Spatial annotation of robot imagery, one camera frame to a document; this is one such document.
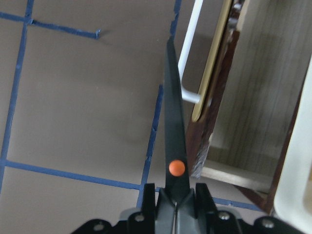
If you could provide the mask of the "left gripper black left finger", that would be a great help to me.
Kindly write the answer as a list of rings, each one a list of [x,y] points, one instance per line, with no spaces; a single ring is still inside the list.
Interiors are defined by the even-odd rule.
[[[122,234],[155,233],[155,184],[144,185],[141,208],[130,208],[120,215]]]

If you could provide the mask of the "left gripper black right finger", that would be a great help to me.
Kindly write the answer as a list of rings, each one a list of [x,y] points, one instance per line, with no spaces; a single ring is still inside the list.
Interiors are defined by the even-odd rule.
[[[218,210],[209,189],[204,183],[195,186],[195,207],[201,234],[240,234],[240,225],[226,210]]]

